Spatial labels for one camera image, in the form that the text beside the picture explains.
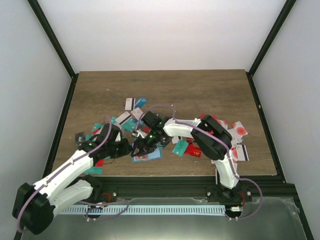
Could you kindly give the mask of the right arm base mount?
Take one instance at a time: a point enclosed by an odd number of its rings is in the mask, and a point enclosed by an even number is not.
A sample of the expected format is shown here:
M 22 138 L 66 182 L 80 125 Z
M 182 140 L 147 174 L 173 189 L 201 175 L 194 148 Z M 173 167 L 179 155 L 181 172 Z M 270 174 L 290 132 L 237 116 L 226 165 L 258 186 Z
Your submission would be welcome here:
M 209 202 L 219 202 L 220 204 L 240 204 L 252 202 L 252 197 L 247 194 L 250 189 L 246 185 L 236 186 L 233 189 L 222 185 L 211 185 L 205 189 Z

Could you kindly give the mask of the blue leather card holder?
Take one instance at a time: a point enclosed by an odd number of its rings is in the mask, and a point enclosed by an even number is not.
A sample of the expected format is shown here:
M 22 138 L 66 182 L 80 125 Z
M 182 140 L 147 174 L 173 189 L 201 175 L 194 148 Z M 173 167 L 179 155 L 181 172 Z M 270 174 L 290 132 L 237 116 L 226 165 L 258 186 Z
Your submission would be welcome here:
M 158 146 L 153 152 L 143 156 L 135 156 L 131 158 L 132 163 L 147 162 L 163 158 L 163 148 Z

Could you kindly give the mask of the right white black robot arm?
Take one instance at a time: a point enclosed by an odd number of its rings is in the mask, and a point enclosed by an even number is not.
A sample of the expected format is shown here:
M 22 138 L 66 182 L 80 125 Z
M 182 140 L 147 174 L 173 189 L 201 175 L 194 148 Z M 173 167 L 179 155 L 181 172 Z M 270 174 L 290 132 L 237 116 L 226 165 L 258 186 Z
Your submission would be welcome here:
M 191 120 L 164 117 L 148 111 L 142 122 L 150 129 L 147 135 L 135 132 L 131 156 L 144 156 L 155 151 L 158 144 L 165 147 L 172 138 L 183 137 L 195 141 L 202 153 L 213 160 L 219 174 L 223 198 L 229 202 L 240 196 L 241 184 L 231 159 L 232 136 L 211 115 Z

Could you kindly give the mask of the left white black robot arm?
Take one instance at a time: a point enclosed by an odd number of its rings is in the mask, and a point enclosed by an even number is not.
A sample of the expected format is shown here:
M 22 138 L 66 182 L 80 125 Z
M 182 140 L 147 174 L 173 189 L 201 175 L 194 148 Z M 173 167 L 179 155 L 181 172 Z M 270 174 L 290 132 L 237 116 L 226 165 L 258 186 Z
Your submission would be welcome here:
M 121 129 L 111 123 L 105 124 L 99 134 L 82 142 L 55 171 L 18 188 L 12 210 L 17 231 L 40 234 L 59 213 L 78 202 L 92 206 L 109 203 L 110 199 L 102 196 L 102 183 L 91 175 L 82 174 L 102 159 L 117 159 L 131 151 L 132 146 Z

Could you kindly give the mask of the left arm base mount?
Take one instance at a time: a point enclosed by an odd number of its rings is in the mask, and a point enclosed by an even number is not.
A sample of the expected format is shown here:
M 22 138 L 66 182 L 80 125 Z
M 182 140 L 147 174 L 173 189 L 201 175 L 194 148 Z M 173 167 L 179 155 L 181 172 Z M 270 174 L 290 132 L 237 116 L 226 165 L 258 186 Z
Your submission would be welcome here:
M 81 201 L 88 203 L 100 203 L 106 202 L 111 203 L 116 201 L 116 195 L 118 193 L 118 188 L 113 185 L 102 185 L 101 187 L 96 187 L 93 189 L 91 195 Z

